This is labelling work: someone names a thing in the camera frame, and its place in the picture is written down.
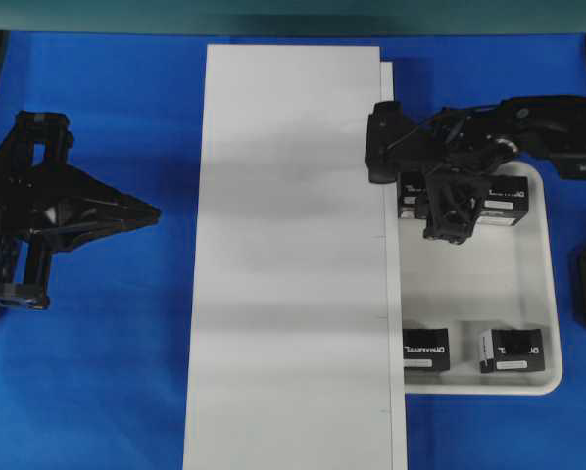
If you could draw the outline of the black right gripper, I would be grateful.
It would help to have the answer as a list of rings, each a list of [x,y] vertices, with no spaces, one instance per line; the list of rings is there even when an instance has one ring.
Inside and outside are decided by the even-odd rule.
[[[426,212],[424,239],[460,245],[470,238],[490,191],[490,180],[480,175],[518,155],[510,137],[480,128],[493,110],[492,105],[444,108],[416,123],[399,102],[383,101],[368,116],[368,180],[391,184],[404,172],[424,174],[424,190],[415,206],[417,212]],[[449,171],[436,171],[443,169],[459,174],[449,183]]]

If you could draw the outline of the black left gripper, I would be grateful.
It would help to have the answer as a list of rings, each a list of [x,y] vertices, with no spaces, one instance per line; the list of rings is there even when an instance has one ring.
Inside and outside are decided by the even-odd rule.
[[[49,228],[42,220],[41,184],[33,172],[67,163],[70,122],[60,113],[17,113],[0,144],[0,306],[45,309],[52,252],[71,252],[93,241],[159,222],[161,211],[74,166],[65,166],[71,198],[111,218]]]

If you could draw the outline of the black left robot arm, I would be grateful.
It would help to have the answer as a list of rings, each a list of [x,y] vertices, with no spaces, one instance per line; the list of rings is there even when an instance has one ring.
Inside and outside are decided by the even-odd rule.
[[[0,30],[0,72],[8,34]],[[0,144],[0,307],[50,305],[52,257],[158,223],[159,209],[72,166],[66,115],[20,111]]]

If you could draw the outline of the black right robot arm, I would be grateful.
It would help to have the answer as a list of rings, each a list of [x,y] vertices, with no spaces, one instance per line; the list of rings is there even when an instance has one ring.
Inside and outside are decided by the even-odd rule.
[[[514,97],[494,105],[443,108],[421,123],[397,101],[375,104],[365,164],[373,184],[423,178],[428,240],[464,243],[473,233],[498,168],[527,154],[562,179],[586,180],[586,97]]]

